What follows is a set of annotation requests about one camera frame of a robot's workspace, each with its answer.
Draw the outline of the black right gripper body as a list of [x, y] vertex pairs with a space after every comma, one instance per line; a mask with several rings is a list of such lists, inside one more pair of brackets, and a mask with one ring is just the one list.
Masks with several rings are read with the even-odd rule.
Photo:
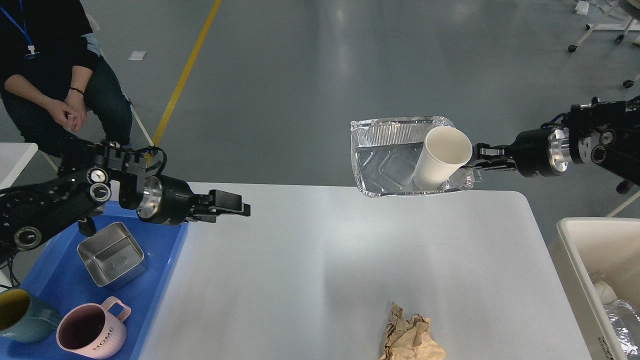
[[510, 158], [523, 177], [560, 176], [569, 168], [569, 138], [558, 127], [521, 132], [510, 144]]

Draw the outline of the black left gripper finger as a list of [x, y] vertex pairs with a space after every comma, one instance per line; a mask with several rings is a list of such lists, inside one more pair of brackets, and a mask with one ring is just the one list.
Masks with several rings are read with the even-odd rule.
[[217, 218], [221, 215], [250, 217], [251, 207], [240, 194], [212, 189], [198, 200], [198, 218]]

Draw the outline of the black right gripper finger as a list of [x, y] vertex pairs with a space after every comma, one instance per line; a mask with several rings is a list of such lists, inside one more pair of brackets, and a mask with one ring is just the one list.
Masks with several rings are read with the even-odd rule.
[[487, 143], [476, 143], [470, 158], [471, 166], [515, 166], [510, 145], [491, 146]]
[[479, 161], [476, 162], [475, 168], [483, 171], [518, 171], [513, 161]]

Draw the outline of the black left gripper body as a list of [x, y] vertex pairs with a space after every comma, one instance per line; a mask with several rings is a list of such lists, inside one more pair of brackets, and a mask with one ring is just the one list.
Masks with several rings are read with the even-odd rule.
[[203, 194], [194, 193], [184, 180], [154, 175], [144, 181], [142, 199], [135, 212], [144, 223], [176, 226], [205, 221], [211, 214], [203, 199]]

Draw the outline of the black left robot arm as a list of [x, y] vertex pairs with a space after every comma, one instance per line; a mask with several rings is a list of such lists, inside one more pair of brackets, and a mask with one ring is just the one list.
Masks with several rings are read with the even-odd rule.
[[212, 189], [196, 194], [180, 178], [163, 173], [167, 155], [158, 146], [137, 150], [78, 137], [61, 141], [57, 178], [1, 191], [1, 262], [39, 248], [74, 223], [91, 223], [112, 196], [144, 223], [176, 226], [215, 223], [220, 215], [249, 217], [240, 194]]

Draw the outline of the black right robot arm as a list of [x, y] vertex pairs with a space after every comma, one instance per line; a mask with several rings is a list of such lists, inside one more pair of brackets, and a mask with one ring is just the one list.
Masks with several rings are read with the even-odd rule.
[[558, 177], [570, 164], [592, 163], [621, 178], [626, 194], [640, 182], [639, 98], [574, 104], [538, 128], [519, 133], [509, 145], [474, 145], [468, 168], [517, 171], [523, 177]]

